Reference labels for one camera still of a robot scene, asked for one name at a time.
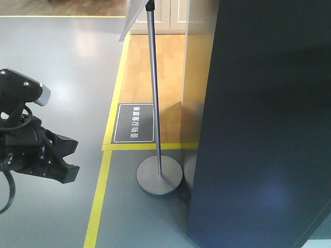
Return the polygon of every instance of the gray floor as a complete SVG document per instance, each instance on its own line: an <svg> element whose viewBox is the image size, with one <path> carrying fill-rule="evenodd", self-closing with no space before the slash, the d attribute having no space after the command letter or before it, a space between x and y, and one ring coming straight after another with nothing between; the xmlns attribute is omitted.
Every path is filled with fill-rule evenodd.
<svg viewBox="0 0 331 248"><path fill-rule="evenodd" d="M179 150L163 151L181 163ZM136 180L139 164L154 151L114 151L97 248L193 248L185 234L189 197L182 184L166 196L145 193Z"/></svg>
<svg viewBox="0 0 331 248"><path fill-rule="evenodd" d="M79 141L68 163L74 183L14 173L17 195L0 215L0 247L82 248L101 165L124 19L0 18L0 68L10 67L52 90L45 107L29 104L51 131ZM0 175L0 206L8 185Z"/></svg>

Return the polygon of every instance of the wood parquet floor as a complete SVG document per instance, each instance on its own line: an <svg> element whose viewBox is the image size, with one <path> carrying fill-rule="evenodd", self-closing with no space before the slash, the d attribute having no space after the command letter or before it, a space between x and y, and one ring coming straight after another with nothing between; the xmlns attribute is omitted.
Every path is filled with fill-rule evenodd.
<svg viewBox="0 0 331 248"><path fill-rule="evenodd" d="M125 16L127 0L0 0L0 16Z"/></svg>
<svg viewBox="0 0 331 248"><path fill-rule="evenodd" d="M185 35L157 35L161 141L180 143ZM152 103L147 35L131 35L120 103Z"/></svg>

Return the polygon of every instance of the metal pole stand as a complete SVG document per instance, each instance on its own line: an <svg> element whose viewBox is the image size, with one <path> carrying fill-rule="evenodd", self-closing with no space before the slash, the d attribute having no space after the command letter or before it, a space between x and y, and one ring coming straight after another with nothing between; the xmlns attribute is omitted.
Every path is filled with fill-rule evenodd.
<svg viewBox="0 0 331 248"><path fill-rule="evenodd" d="M165 195L171 193L179 186L183 178L183 171L180 164L174 159L161 155L154 9L154 0L149 0L146 4L146 11L153 86L156 156L144 160L139 165L137 170L137 180L144 191L154 195Z"/></svg>

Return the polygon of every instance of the white cabinet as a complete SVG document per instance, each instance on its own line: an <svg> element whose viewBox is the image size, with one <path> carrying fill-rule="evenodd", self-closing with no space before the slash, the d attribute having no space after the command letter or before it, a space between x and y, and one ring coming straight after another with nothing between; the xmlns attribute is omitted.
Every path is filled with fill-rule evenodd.
<svg viewBox="0 0 331 248"><path fill-rule="evenodd" d="M170 30L186 31L187 2L188 0L171 0Z"/></svg>
<svg viewBox="0 0 331 248"><path fill-rule="evenodd" d="M186 31L187 4L188 0L155 0L155 32L157 34L184 34ZM131 33L147 34L145 10L142 11L131 28Z"/></svg>

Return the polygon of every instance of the black sign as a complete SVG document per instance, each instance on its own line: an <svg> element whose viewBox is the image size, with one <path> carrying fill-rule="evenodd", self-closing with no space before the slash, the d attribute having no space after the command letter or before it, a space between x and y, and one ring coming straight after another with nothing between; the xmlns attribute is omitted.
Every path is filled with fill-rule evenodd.
<svg viewBox="0 0 331 248"><path fill-rule="evenodd" d="M153 141L153 104L120 104L118 106L113 144L148 143Z"/></svg>

